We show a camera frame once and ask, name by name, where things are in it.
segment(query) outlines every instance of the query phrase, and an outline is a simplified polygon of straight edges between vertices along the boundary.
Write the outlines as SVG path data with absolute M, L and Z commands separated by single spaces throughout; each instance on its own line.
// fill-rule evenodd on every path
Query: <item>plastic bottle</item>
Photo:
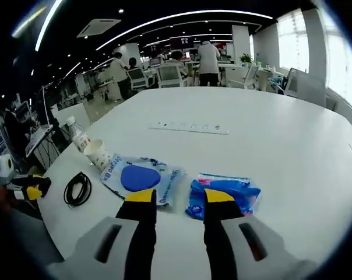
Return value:
M 66 120 L 66 123 L 69 126 L 72 142 L 75 144 L 79 152 L 84 152 L 85 147 L 90 142 L 87 132 L 84 131 L 83 128 L 76 123 L 74 116 L 69 117 Z

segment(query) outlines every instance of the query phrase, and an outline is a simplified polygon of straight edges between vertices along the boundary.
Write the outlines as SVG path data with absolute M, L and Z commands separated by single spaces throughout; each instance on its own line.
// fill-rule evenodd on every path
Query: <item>air vent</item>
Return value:
M 120 19 L 93 19 L 76 37 L 79 38 L 102 34 L 120 21 Z

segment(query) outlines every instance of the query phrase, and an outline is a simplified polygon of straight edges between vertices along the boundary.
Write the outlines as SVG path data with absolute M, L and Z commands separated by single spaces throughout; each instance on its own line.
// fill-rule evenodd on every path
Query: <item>white shirt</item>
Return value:
M 123 60 L 114 58 L 112 63 L 110 64 L 110 72 L 111 76 L 114 78 L 116 82 L 124 81 L 127 78 L 126 71 L 124 69 L 125 64 Z
M 198 54 L 200 55 L 200 74 L 219 72 L 217 59 L 220 57 L 220 53 L 217 47 L 208 41 L 204 41 L 198 49 Z

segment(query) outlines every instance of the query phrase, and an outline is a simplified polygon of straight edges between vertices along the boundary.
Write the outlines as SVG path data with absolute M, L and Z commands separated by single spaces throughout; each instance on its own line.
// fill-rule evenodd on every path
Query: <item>wall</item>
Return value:
M 316 9 L 303 11 L 307 28 L 309 48 L 309 74 L 322 81 L 326 80 L 327 61 L 325 39 L 321 20 Z M 280 68 L 279 41 L 277 26 L 273 24 L 256 33 L 254 36 L 255 60 L 263 66 L 276 66 L 277 71 L 287 75 L 288 70 Z M 344 116 L 352 125 L 352 107 L 334 91 L 327 89 L 327 95 L 337 101 L 336 112 Z
M 230 55 L 234 59 L 234 46 L 233 43 L 227 43 L 227 55 Z
M 131 57 L 136 58 L 137 66 L 141 65 L 140 50 L 137 43 L 121 45 L 120 47 L 116 48 L 114 52 L 119 52 L 123 55 L 122 60 L 126 65 L 129 65 L 129 59 Z
M 235 63 L 240 62 L 240 56 L 250 54 L 250 40 L 247 26 L 232 26 Z
M 317 9 L 303 12 L 308 36 L 309 74 L 326 82 L 326 48 Z
M 279 37 L 276 24 L 259 31 L 253 39 L 255 61 L 260 61 L 263 67 L 269 64 L 280 70 Z
M 87 83 L 85 82 L 84 76 L 82 73 L 79 73 L 75 76 L 75 83 L 79 94 L 90 92 L 89 85 L 87 85 Z
M 326 89 L 326 94 L 329 95 L 335 101 L 337 101 L 338 104 L 337 104 L 337 108 L 336 108 L 335 112 L 337 112 L 338 114 L 345 117 L 352 125 L 352 107 L 351 107 L 351 105 L 329 88 Z

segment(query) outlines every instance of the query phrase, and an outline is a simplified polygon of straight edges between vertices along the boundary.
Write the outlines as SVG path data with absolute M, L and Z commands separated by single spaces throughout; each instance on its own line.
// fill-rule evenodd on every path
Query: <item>outlet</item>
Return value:
M 211 134 L 229 134 L 229 129 L 220 124 L 197 124 L 195 122 L 162 122 L 158 121 L 152 124 L 149 128 L 154 130 L 175 130 L 175 131 L 190 131 Z

